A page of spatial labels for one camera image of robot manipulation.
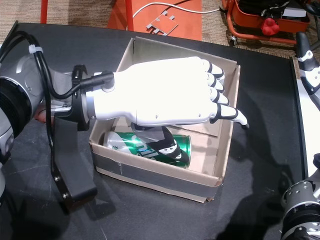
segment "robot fingertip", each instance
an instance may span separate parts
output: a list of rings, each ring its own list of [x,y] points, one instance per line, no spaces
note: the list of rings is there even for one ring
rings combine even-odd
[[[242,129],[247,130],[250,128],[249,123],[247,123],[246,125],[241,125]]]

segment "cable tie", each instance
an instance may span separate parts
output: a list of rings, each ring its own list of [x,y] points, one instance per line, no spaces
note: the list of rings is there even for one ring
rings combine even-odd
[[[35,46],[34,44],[29,45],[29,53],[34,54],[36,52],[44,52],[42,47],[40,46]]]

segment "green soda can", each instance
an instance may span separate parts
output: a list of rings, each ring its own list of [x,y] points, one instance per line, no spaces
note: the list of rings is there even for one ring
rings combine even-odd
[[[138,155],[144,158],[156,160],[162,163],[187,168],[191,157],[191,138],[187,135],[173,135],[180,149],[189,156],[189,162],[181,162],[158,153],[151,147],[143,143],[133,132],[114,132],[110,131],[105,137],[103,145],[105,147],[118,150],[128,154]]]

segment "black bracket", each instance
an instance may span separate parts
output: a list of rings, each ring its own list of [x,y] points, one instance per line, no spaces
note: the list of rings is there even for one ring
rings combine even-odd
[[[78,84],[86,73],[84,65],[75,66],[72,85]],[[78,149],[78,131],[89,129],[89,118],[82,99],[86,99],[86,92],[80,89],[72,95],[71,109],[54,115],[51,175],[69,209],[92,200],[98,193]]]

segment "black tabletop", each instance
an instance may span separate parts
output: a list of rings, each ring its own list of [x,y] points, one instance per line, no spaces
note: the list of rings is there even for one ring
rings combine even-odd
[[[44,49],[49,66],[89,74],[115,71],[130,38],[150,38],[237,61],[238,108],[250,129],[234,125],[223,186],[198,203],[122,182],[92,166],[88,132],[79,133],[81,159],[98,187],[95,200],[73,213],[61,206],[50,174],[45,126],[32,120],[3,167],[7,201],[0,208],[0,239],[224,240],[280,239],[280,197],[302,179],[302,150],[289,59],[200,41],[102,28],[20,23]],[[27,53],[22,43],[7,62]]]

